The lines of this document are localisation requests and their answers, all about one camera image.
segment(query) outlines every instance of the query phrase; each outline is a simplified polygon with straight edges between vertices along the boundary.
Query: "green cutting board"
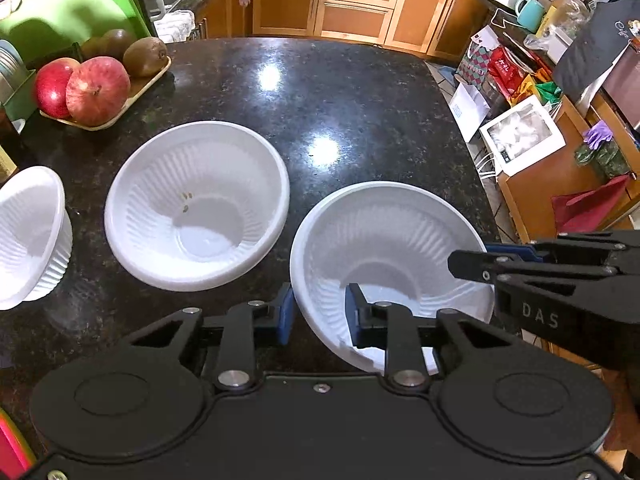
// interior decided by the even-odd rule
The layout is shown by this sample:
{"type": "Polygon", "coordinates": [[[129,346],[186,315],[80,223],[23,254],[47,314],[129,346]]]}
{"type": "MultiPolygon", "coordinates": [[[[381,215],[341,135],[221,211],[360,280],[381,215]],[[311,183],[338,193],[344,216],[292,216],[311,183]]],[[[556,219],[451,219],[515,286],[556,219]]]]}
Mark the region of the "green cutting board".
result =
{"type": "Polygon", "coordinates": [[[22,0],[0,20],[0,37],[30,62],[112,28],[124,28],[137,38],[150,35],[133,0],[22,0]]]}

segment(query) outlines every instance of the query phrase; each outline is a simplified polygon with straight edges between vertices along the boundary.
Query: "clear plastic bag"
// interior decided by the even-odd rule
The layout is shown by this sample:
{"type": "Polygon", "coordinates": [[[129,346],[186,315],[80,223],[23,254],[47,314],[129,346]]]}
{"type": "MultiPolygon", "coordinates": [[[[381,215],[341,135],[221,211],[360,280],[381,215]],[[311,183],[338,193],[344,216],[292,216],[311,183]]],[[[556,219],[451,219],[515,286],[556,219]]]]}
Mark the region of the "clear plastic bag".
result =
{"type": "Polygon", "coordinates": [[[547,51],[550,38],[556,34],[556,28],[574,40],[578,31],[589,21],[590,13],[580,0],[554,0],[551,6],[556,10],[544,24],[540,37],[528,34],[525,38],[524,46],[527,48],[547,51]]]}

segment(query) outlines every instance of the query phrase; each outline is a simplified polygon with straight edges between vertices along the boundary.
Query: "kiwi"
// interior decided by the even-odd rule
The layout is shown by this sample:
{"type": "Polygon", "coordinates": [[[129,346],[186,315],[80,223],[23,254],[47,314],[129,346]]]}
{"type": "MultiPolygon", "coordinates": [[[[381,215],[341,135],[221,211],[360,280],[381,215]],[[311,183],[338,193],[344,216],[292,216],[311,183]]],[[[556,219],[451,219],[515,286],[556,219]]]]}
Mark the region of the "kiwi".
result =
{"type": "Polygon", "coordinates": [[[80,46],[80,52],[82,53],[84,61],[91,59],[92,57],[100,56],[102,51],[101,39],[102,38],[98,36],[92,36],[80,46]]]}
{"type": "Polygon", "coordinates": [[[166,45],[159,38],[142,38],[132,44],[122,59],[132,77],[155,76],[166,66],[166,45]]]}
{"type": "Polygon", "coordinates": [[[100,55],[114,57],[122,61],[127,49],[136,41],[136,37],[128,30],[114,28],[105,32],[100,38],[100,55]]]}

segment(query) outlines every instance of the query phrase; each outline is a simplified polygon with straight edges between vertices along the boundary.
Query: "ribbed bowl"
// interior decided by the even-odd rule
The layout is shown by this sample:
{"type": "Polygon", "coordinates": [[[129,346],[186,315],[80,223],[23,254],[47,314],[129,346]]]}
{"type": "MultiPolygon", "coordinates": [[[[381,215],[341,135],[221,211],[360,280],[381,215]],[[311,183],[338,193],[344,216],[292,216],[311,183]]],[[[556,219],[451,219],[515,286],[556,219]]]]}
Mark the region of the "ribbed bowl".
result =
{"type": "Polygon", "coordinates": [[[131,274],[165,290],[206,290],[255,266],[287,216],[278,152],[233,123],[182,124],[124,163],[104,212],[111,250],[131,274]]]}
{"type": "MultiPolygon", "coordinates": [[[[334,353],[381,372],[382,350],[351,345],[345,287],[359,283],[369,303],[401,303],[416,316],[450,307],[489,321],[493,289],[451,275],[447,258],[456,249],[484,251],[484,244],[443,199],[397,182],[364,182],[329,195],[306,216],[293,241],[291,283],[305,319],[334,353]]],[[[435,372],[431,349],[424,354],[435,372]]]]}
{"type": "Polygon", "coordinates": [[[73,236],[60,177],[43,166],[0,189],[0,310],[49,294],[71,256],[73,236]]]}

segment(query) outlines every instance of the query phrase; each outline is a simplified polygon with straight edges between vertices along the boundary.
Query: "light blue kettle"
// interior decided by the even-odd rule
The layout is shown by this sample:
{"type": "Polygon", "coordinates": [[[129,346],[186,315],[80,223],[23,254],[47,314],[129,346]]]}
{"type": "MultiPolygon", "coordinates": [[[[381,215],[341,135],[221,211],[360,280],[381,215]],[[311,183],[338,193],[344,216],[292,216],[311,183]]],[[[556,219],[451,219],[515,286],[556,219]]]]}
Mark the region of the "light blue kettle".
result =
{"type": "Polygon", "coordinates": [[[542,22],[545,7],[537,0],[517,0],[515,6],[518,23],[535,33],[542,22]]]}

